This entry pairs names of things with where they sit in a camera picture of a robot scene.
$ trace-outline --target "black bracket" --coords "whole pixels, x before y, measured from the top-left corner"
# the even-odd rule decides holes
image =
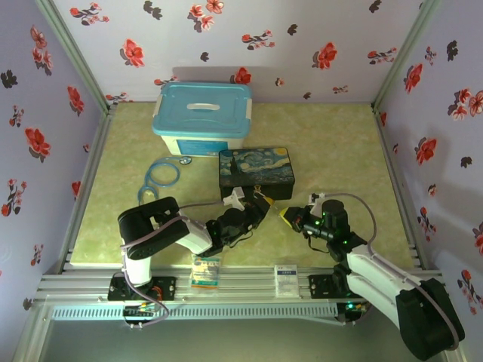
[[[148,284],[144,284],[138,289],[147,296],[157,299],[159,301],[171,301],[174,300],[174,293],[176,291],[176,278],[175,277],[152,277]],[[126,283],[123,276],[114,277],[111,279],[109,285],[109,293],[107,294],[107,300],[110,302],[119,302],[126,300],[139,300],[144,299],[138,296]]]
[[[335,283],[332,274],[309,275],[311,299],[327,298],[361,298],[350,290],[341,290]]]

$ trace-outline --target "black box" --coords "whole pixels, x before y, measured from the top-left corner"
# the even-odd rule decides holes
[[[255,190],[273,200],[292,197],[295,177],[286,148],[226,149],[220,151],[221,198],[241,186],[245,196]]]

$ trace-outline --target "small packet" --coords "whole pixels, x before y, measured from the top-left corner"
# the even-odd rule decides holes
[[[221,258],[193,256],[189,286],[194,293],[216,293],[220,279]]]

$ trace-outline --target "blue plastic storage box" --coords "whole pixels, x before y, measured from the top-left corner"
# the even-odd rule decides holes
[[[173,155],[218,156],[240,149],[251,123],[251,91],[243,84],[166,84],[152,130]]]

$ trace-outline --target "black cable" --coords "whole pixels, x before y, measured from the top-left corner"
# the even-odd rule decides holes
[[[247,240],[247,239],[251,238],[252,236],[254,236],[254,231],[250,230],[250,236],[247,236],[246,238],[238,239],[237,241],[235,241],[235,243],[230,244],[229,248],[233,249],[234,247],[236,247],[236,244],[238,244],[240,241]]]
[[[310,235],[307,239],[309,239],[309,248],[310,249],[312,249],[314,251],[320,251],[321,253],[324,253],[324,254],[329,254],[328,251],[323,251],[323,250],[317,249],[316,247],[312,247],[312,239],[311,239]]]

